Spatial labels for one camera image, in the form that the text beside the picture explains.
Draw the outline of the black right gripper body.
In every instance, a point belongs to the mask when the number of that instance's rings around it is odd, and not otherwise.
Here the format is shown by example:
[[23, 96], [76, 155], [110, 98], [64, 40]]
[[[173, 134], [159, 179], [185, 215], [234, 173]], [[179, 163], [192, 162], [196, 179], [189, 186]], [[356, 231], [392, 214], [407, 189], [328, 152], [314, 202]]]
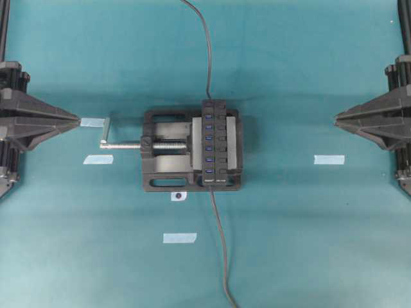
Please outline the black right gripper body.
[[[389, 90], [410, 85], [410, 57], [402, 55], [396, 58], [396, 63], [385, 68]], [[395, 150], [395, 177], [400, 188], [410, 195], [410, 141]]]

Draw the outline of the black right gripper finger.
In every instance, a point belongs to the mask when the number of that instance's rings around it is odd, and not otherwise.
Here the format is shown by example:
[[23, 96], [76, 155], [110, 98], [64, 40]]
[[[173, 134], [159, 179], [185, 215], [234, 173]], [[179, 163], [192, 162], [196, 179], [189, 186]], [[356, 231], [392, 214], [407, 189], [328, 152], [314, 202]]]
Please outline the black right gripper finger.
[[371, 128], [369, 131], [367, 131], [365, 128], [359, 128], [355, 125], [341, 123], [335, 123], [335, 126], [349, 133], [358, 135], [360, 137], [363, 137], [364, 139], [374, 142], [382, 150], [394, 151], [406, 146], [407, 144], [410, 144], [410, 137], [383, 132], [380, 129]]
[[349, 119], [370, 117], [410, 108], [410, 86], [398, 87], [366, 103], [359, 104], [335, 116], [335, 123]]

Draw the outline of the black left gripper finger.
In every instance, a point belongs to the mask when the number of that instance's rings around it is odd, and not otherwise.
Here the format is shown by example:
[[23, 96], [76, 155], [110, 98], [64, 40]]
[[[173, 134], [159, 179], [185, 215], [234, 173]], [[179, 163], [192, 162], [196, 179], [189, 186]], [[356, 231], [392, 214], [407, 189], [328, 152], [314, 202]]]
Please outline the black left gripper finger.
[[1, 120], [1, 141], [10, 142], [20, 151], [31, 151], [79, 125], [79, 120]]
[[9, 116], [35, 117], [79, 121], [64, 109], [47, 104], [25, 92], [6, 88], [1, 90], [1, 112]]

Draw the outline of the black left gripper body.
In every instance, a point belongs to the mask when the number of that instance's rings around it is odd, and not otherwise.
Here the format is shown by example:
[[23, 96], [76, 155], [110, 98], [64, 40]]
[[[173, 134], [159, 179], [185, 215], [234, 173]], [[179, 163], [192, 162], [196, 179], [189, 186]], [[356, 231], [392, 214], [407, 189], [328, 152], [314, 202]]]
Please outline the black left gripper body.
[[[10, 88], [27, 91], [30, 75], [22, 71], [19, 62], [1, 62], [1, 90]], [[5, 137], [1, 137], [1, 198], [20, 180], [19, 160], [21, 152]]]

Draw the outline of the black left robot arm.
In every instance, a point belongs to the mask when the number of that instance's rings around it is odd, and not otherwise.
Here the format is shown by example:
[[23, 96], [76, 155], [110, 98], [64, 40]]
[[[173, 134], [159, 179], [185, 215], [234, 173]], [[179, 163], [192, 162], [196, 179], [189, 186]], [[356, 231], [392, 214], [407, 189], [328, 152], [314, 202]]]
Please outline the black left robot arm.
[[80, 125], [80, 118], [29, 94], [30, 75], [5, 60], [10, 2], [1, 1], [1, 197], [20, 180], [21, 154]]

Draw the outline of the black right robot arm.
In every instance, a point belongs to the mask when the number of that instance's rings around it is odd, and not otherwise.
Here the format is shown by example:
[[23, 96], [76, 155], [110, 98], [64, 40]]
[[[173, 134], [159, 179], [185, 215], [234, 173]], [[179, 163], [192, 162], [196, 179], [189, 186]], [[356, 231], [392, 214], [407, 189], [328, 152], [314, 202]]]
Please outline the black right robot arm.
[[393, 151], [395, 179], [410, 194], [410, 1], [398, 1], [405, 53], [385, 68], [389, 91], [335, 116], [335, 126]]

